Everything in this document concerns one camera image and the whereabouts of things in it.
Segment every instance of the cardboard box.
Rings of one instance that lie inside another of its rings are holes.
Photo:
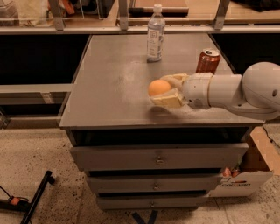
[[[280,155],[263,127],[254,128],[248,146],[240,165],[241,173],[235,178],[222,178],[216,189],[210,191],[210,197],[249,196],[273,174],[280,175]]]

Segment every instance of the gray countertop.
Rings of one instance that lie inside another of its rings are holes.
[[[207,34],[164,36],[163,58],[146,62],[146,35],[96,35],[87,48],[60,127],[78,130],[185,126],[245,126],[264,121],[223,108],[160,108],[148,96],[151,81],[194,74],[202,49],[216,48]],[[221,59],[217,75],[232,74]]]

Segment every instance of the bottle cap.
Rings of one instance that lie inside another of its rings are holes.
[[[154,12],[162,12],[162,5],[160,3],[154,5]]]

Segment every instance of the red object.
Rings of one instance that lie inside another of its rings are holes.
[[[221,54],[218,50],[211,48],[204,49],[199,56],[199,64],[196,68],[196,73],[215,74],[220,60]]]

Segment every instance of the drawer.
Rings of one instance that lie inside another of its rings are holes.
[[[87,177],[93,193],[137,193],[213,190],[221,174]]]
[[[82,171],[234,167],[246,143],[73,147]]]
[[[97,197],[96,203],[100,209],[133,209],[133,208],[160,208],[160,207],[199,207],[208,199],[208,195],[166,195],[146,197]]]

